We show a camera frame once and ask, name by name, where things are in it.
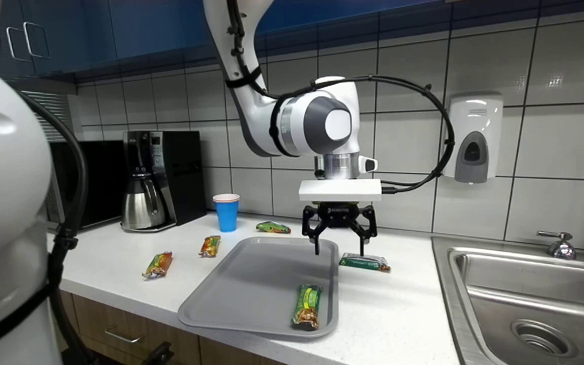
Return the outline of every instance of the white countertop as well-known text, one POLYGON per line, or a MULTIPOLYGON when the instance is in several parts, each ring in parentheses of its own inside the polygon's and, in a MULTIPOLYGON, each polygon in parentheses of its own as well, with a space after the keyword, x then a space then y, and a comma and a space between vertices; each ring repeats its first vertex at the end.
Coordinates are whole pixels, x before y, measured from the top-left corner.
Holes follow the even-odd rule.
MULTIPOLYGON (((293 344, 180 325, 179 306, 238 241, 260 236, 257 221, 264 219, 239 218, 238 232, 222 236, 214 260, 199 258, 202 240, 219 234, 214 215, 163 234, 129 236, 117 224, 85 232, 66 258, 60 289, 281 364, 458 364, 427 237, 372 237, 367 254, 384 255, 391 274, 340 268, 339 322, 325 339, 293 344), (143 283, 141 273, 160 251, 175 254, 168 277, 143 283)), ((351 232, 329 229, 320 237, 339 243, 340 254, 359 251, 351 232)))

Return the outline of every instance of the white tile wall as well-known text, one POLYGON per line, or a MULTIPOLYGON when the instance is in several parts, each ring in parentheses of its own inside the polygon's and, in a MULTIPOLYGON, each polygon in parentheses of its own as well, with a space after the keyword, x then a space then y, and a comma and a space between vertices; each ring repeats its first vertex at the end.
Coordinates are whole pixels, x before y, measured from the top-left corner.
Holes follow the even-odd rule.
POLYGON ((584 247, 584 181, 515 181, 507 237, 533 241, 540 229, 569 232, 584 247))
POLYGON ((584 23, 540 28, 529 104, 584 104, 584 23))
POLYGON ((257 215, 271 215, 269 170, 231 168, 233 194, 239 195, 239 210, 257 215))
MULTIPOLYGON (((566 229, 584 247, 584 15, 541 18, 536 48, 533 33, 536 18, 527 18, 311 49, 269 57, 262 67, 271 93, 334 73, 429 83, 444 101, 455 93, 503 93, 501 178, 475 187, 442 178, 384 197, 374 203, 379 226, 511 241, 541 241, 538 229, 566 229)), ((382 178, 420 181, 439 152, 439 117, 406 90, 359 86, 359 95, 360 154, 379 158, 382 178)), ((208 208, 213 194, 236 191, 244 211, 299 218, 297 184, 312 178, 312 158, 256 156, 216 66, 87 83, 69 105, 83 141, 124 141, 127 129, 199 131, 208 208)))
POLYGON ((517 177, 584 178, 584 105, 527 107, 517 177))

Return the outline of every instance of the stainless steel sink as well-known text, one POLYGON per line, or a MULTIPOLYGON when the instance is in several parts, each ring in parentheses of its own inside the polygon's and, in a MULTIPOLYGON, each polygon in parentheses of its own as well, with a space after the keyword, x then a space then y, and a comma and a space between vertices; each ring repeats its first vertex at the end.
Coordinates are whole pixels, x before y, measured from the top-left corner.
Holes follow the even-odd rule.
POLYGON ((584 263, 433 237, 462 364, 584 365, 584 263))

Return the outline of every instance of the black coffee machine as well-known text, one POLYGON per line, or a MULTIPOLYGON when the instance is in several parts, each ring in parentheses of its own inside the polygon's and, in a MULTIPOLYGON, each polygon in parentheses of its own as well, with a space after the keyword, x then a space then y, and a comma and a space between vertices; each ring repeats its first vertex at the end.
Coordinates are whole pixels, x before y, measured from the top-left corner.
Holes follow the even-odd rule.
POLYGON ((206 214, 199 132, 129 132, 124 232, 165 232, 206 214))

